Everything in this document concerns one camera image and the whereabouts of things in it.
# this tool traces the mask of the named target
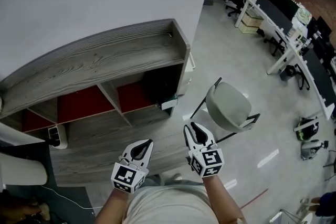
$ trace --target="cable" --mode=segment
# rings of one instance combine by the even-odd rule
[[[53,191],[54,193],[56,193],[58,196],[60,196],[60,197],[62,197],[62,198],[64,198],[64,199],[67,199],[67,200],[70,201],[70,202],[73,202],[74,204],[76,204],[77,206],[79,206],[79,207],[82,208],[82,209],[90,210],[90,209],[102,208],[102,206],[98,206],[98,207],[88,207],[88,208],[83,207],[83,206],[80,206],[80,205],[79,205],[78,203],[76,203],[75,201],[70,200],[69,198],[62,196],[61,194],[58,194],[58,193],[57,193],[55,190],[53,190],[52,188],[47,188],[47,187],[42,186],[42,185],[40,185],[40,186],[41,186],[42,188],[46,188],[46,189],[52,190],[52,191]]]

